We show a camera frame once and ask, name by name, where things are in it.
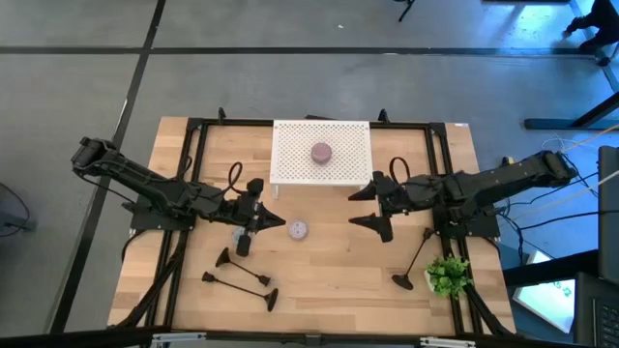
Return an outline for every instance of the table leg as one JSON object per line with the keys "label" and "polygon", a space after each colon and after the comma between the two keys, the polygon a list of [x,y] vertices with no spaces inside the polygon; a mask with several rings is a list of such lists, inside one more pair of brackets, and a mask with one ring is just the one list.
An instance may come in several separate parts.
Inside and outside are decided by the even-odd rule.
{"label": "table leg", "polygon": [[280,186],[271,184],[271,196],[273,199],[278,199],[280,197]]}

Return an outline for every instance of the white round object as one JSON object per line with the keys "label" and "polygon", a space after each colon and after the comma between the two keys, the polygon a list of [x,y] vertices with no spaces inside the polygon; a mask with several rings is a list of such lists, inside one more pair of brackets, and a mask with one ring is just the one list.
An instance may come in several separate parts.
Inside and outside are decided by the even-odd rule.
{"label": "white round object", "polygon": [[239,237],[241,237],[241,235],[243,235],[244,233],[245,233],[244,227],[239,226],[234,229],[234,232],[232,232],[232,239],[234,240],[235,245],[239,244]]}
{"label": "white round object", "polygon": [[301,241],[308,235],[308,225],[301,220],[294,220],[288,226],[288,234],[295,241]]}

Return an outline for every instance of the small round object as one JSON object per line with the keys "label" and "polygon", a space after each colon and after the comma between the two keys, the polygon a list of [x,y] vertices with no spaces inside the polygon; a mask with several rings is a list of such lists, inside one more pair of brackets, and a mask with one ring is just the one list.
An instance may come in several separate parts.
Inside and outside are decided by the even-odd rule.
{"label": "small round object", "polygon": [[331,146],[325,143],[316,143],[311,147],[311,159],[318,164],[328,162],[331,159],[331,154]]}
{"label": "small round object", "polygon": [[239,237],[245,233],[245,227],[237,227],[232,232],[232,239],[234,240],[234,245],[239,244]]}
{"label": "small round object", "polygon": [[308,235],[308,225],[301,220],[294,220],[288,226],[288,234],[295,241],[301,241]]}

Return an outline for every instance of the desk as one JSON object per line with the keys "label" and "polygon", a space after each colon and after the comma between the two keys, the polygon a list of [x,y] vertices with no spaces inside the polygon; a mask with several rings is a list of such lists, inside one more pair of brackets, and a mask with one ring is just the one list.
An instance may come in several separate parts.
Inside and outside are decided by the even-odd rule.
{"label": "desk", "polygon": [[[176,173],[186,118],[162,118],[148,167],[163,176]],[[210,126],[200,181],[225,187],[229,167],[244,165],[237,187],[252,178],[268,184],[272,143],[271,127]],[[455,170],[477,172],[470,130],[448,124],[448,139]],[[371,130],[375,169],[388,170],[392,157],[405,158],[411,175],[429,173],[424,133],[418,130]],[[436,156],[441,159],[438,138]],[[402,168],[397,175],[404,178]],[[430,211],[392,220],[394,240],[382,244],[378,235],[347,222],[351,217],[377,210],[375,202],[348,202],[357,188],[283,187],[279,200],[265,189],[265,206],[288,222],[303,219],[309,234],[293,241],[287,226],[261,231],[252,241],[250,255],[233,259],[252,271],[271,276],[280,297],[273,312],[263,300],[220,284],[203,283],[205,271],[250,290],[266,293],[256,280],[241,270],[215,261],[224,247],[234,249],[234,226],[198,220],[189,244],[176,302],[174,330],[324,333],[324,334],[453,334],[450,304],[426,286],[423,269],[440,242],[432,237],[424,246],[410,278],[413,291],[394,285],[390,278],[408,266],[422,233],[432,226]],[[162,242],[162,231],[147,231],[127,249],[109,324],[130,312],[153,281]],[[509,299],[496,249],[487,241],[468,238],[468,250],[476,288],[490,310],[511,331],[515,330]],[[156,323],[163,318],[167,289],[163,288]],[[465,296],[461,296],[464,327],[471,331]]]}

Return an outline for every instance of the person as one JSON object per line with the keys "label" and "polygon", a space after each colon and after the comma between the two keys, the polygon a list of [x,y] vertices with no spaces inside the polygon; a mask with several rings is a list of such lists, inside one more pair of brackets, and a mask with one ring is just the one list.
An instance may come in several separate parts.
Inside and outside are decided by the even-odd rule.
{"label": "person", "polygon": [[[576,17],[565,30],[565,36],[570,36],[577,29],[597,27],[600,30],[596,36],[580,45],[580,50],[593,53],[607,44],[619,42],[619,14],[610,3],[610,0],[595,0],[591,7],[591,13],[586,16]],[[605,67],[617,55],[619,44],[615,47],[610,58],[605,57],[599,65]]]}

